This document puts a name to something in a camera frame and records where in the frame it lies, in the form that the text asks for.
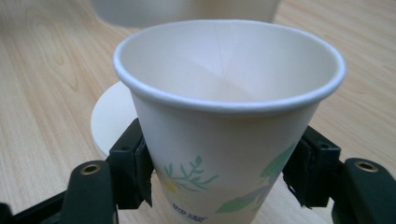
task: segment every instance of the wooden table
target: wooden table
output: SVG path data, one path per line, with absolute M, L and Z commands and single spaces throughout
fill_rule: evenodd
M 327 40 L 347 77 L 310 125 L 342 160 L 376 161 L 396 176 L 396 1 L 284 0 L 275 23 Z M 89 1 L 0 1 L 0 201 L 15 213 L 66 189 L 71 171 L 101 159 L 90 120 L 118 81 L 112 54 L 136 32 L 100 21 Z M 120 223 L 173 223 L 153 177 L 154 207 Z M 332 204 L 303 209 L 279 178 L 254 223 L 332 223 Z

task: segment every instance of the white paper cup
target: white paper cup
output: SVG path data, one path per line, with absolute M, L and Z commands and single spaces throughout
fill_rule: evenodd
M 91 0 L 105 21 L 147 27 L 171 21 L 238 19 L 271 22 L 279 0 Z
M 325 41 L 259 21 L 151 27 L 114 65 L 180 223 L 250 223 L 345 74 Z

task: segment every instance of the white saucer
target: white saucer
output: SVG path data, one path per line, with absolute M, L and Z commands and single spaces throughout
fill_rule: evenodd
M 111 86 L 99 98 L 92 111 L 91 133 L 96 149 L 104 158 L 135 118 L 134 101 L 122 82 Z

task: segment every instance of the green leaf print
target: green leaf print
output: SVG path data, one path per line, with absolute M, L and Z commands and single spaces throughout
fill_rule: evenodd
M 206 185 L 219 176 L 213 175 L 208 179 L 203 180 L 201 175 L 205 170 L 201 168 L 201 164 L 202 158 L 200 156 L 197 156 L 194 161 L 189 162 L 190 168 L 180 164 L 179 168 L 181 175 L 174 174 L 173 163 L 170 163 L 168 166 L 164 166 L 164 170 L 168 178 L 174 181 L 174 185 L 168 183 L 166 187 L 168 187 L 172 192 L 176 192 L 173 186 L 193 192 L 200 192 L 201 190 L 207 189 Z
M 248 194 L 234 198 L 227 203 L 224 203 L 216 213 L 233 213 L 239 211 L 254 201 L 256 201 L 256 206 L 252 211 L 257 211 L 260 209 L 262 203 L 264 202 L 265 196 L 267 195 L 269 189 L 274 183 L 275 178 L 282 170 L 283 166 L 287 162 L 291 152 L 294 150 L 296 144 L 292 144 L 285 151 L 280 153 L 273 161 L 271 161 L 261 172 L 260 178 L 262 179 L 260 187 L 249 192 Z

